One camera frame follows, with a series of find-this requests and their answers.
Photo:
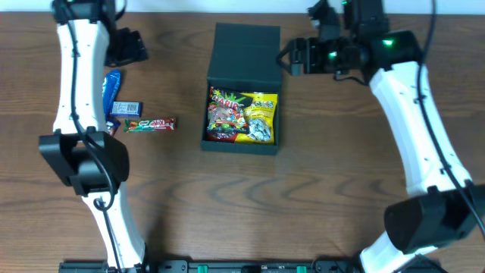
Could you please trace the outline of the black gift box with lid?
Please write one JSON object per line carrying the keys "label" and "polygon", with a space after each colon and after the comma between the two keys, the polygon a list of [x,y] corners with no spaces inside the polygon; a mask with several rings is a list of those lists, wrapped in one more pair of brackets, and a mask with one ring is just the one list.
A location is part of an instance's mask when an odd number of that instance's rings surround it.
{"label": "black gift box with lid", "polygon": [[[280,28],[218,23],[207,74],[201,147],[206,151],[275,155],[279,150],[282,73],[277,66]],[[240,93],[276,93],[274,144],[223,143],[206,140],[210,88]]]}

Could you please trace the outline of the small blue silver box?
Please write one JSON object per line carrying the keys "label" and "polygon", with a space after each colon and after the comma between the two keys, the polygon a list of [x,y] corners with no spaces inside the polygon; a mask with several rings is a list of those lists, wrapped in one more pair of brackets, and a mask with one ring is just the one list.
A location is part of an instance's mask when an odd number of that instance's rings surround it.
{"label": "small blue silver box", "polygon": [[141,102],[114,102],[110,111],[110,116],[114,116],[114,117],[139,118],[141,114],[142,114]]}

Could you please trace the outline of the yellow Hacks candy bag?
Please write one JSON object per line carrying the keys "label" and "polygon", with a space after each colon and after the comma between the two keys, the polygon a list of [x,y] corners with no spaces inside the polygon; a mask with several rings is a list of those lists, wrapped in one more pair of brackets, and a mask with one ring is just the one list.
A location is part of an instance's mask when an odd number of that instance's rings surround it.
{"label": "yellow Hacks candy bag", "polygon": [[253,98],[252,104],[243,110],[249,132],[238,133],[235,143],[273,145],[278,95],[276,93],[243,93],[243,95]]}

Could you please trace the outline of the purple Dairy Milk bar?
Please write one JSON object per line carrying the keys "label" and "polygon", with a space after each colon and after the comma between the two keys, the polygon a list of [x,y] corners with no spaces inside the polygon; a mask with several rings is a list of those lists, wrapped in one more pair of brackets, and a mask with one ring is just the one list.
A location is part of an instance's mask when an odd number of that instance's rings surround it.
{"label": "purple Dairy Milk bar", "polygon": [[106,120],[107,133],[112,137],[117,132],[117,129],[119,128],[119,126],[120,126],[120,122],[116,118],[108,118]]}

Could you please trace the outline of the red Hacks candy bag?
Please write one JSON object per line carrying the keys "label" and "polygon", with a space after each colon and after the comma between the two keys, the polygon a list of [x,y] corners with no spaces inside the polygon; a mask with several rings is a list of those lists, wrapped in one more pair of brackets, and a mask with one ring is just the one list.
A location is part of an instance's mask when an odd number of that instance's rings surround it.
{"label": "red Hacks candy bag", "polygon": [[213,142],[234,143],[238,136],[237,132],[215,132],[206,133],[206,140]]}

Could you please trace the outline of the black Haribo candy bag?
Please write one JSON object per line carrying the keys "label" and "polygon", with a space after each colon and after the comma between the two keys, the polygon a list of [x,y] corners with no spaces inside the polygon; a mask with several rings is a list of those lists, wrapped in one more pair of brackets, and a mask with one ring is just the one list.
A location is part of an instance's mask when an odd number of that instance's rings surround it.
{"label": "black Haribo candy bag", "polygon": [[207,132],[248,133],[249,127],[243,110],[252,101],[253,98],[240,92],[212,86],[209,92]]}

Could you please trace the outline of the blue Oreo cookie pack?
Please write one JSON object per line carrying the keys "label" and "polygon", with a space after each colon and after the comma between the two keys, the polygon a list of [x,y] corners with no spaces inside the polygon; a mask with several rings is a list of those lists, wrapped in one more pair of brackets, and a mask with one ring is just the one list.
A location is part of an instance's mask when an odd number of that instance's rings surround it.
{"label": "blue Oreo cookie pack", "polygon": [[107,117],[113,107],[114,100],[116,99],[118,90],[121,84],[121,72],[120,70],[112,70],[108,72],[102,84],[102,104],[103,111]]}

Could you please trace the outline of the red green KitKat bar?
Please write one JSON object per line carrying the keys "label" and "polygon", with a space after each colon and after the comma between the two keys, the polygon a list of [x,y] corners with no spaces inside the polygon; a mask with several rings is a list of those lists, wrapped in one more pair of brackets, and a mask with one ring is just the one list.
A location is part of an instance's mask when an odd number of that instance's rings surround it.
{"label": "red green KitKat bar", "polygon": [[124,132],[152,132],[152,131],[173,131],[176,129],[176,118],[148,119],[148,120],[125,120]]}

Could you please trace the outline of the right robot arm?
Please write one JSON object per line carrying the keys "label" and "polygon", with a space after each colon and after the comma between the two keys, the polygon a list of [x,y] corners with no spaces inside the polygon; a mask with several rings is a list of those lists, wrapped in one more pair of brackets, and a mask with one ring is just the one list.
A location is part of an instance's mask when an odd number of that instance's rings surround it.
{"label": "right robot arm", "polygon": [[315,38],[291,40],[281,55],[293,76],[330,74],[368,86],[380,103],[405,171],[408,198],[388,206],[385,230],[349,266],[351,272],[404,272],[428,253],[483,229],[484,188],[473,183],[448,138],[425,64],[428,45],[410,30],[391,30],[380,1],[326,1],[308,9]]}

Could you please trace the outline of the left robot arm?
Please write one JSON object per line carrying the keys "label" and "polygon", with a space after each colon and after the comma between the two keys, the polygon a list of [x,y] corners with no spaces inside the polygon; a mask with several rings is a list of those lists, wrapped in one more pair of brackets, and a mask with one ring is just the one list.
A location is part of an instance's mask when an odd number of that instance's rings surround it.
{"label": "left robot arm", "polygon": [[105,67],[144,61],[137,31],[118,29],[114,1],[53,1],[61,47],[61,89],[52,133],[39,151],[61,182],[89,207],[107,256],[102,272],[147,272],[146,243],[127,198],[126,146],[108,133],[103,107]]}

